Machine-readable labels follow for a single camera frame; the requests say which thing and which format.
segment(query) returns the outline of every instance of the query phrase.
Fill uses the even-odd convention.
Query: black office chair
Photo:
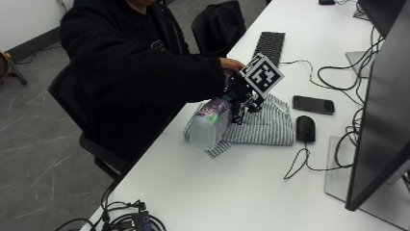
[[[200,53],[210,57],[226,57],[247,32],[239,1],[212,4],[191,24]]]
[[[95,141],[93,111],[97,109],[78,82],[69,65],[53,80],[50,93],[83,130],[81,146],[95,156],[95,164],[116,179],[128,169],[127,161]]]

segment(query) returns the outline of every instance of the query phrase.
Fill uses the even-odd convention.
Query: white wall
[[[74,0],[63,0],[66,7]],[[6,51],[59,26],[59,0],[0,0],[0,50]]]

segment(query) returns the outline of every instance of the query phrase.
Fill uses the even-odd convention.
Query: black keyboard
[[[270,58],[270,60],[276,66],[279,66],[282,60],[284,40],[286,40],[286,33],[263,32],[260,34],[256,46],[255,55],[260,52]]]

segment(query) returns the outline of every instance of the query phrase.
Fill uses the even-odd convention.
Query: black computer mouse
[[[316,122],[312,117],[303,115],[296,120],[296,139],[299,141],[316,141]]]

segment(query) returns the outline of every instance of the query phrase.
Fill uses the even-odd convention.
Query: smartphone
[[[296,95],[292,103],[294,108],[298,110],[325,115],[335,114],[335,103],[332,100]]]

